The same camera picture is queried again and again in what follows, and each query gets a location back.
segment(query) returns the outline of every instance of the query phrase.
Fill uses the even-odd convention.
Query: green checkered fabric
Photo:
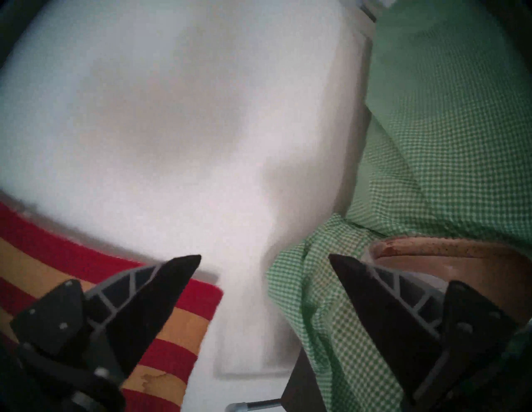
[[[361,257],[376,239],[423,234],[503,241],[532,257],[532,79],[479,2],[405,0],[380,17],[367,106],[346,217],[268,271],[329,412],[395,411],[403,396],[330,253]]]

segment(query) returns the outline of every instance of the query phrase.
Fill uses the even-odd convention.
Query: striped towel
[[[90,289],[142,263],[80,246],[27,222],[0,203],[0,339],[17,342],[9,322],[66,279]],[[188,378],[222,291],[192,279],[157,339],[124,382],[126,411],[180,410]]]

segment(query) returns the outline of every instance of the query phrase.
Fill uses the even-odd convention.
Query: white fabric
[[[264,271],[350,200],[364,40],[345,14],[334,0],[56,0],[0,75],[3,191],[139,254],[200,253],[218,277],[183,411],[287,381],[298,344]]]

